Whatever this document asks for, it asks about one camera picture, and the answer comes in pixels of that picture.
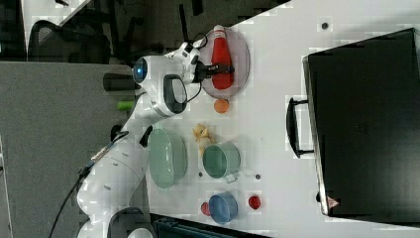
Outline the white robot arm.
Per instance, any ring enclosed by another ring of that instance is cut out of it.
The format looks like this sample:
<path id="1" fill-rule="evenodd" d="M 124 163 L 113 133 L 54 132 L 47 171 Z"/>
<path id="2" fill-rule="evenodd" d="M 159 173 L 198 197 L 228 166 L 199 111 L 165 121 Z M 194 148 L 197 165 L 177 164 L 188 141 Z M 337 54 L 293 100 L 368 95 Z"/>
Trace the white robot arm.
<path id="1" fill-rule="evenodd" d="M 199 57 L 197 48 L 184 43 L 169 57 L 145 56 L 133 65 L 134 83 L 144 93 L 121 134 L 93 156 L 81 172 L 77 204 L 88 220 L 76 238 L 156 238 L 142 210 L 130 204 L 149 163 L 141 140 L 155 123 L 185 110 L 187 84 L 234 71 L 230 63 L 206 65 Z"/>

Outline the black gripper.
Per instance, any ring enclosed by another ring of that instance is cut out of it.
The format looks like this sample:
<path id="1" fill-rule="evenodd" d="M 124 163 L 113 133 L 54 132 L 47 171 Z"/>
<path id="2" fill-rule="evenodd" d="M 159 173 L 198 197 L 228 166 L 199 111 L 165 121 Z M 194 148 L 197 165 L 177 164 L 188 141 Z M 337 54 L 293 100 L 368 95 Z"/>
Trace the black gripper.
<path id="1" fill-rule="evenodd" d="M 208 66 L 199 60 L 194 70 L 192 82 L 199 83 L 202 82 L 204 79 L 209 78 L 211 75 L 234 72 L 235 68 L 232 65 L 216 63 Z"/>

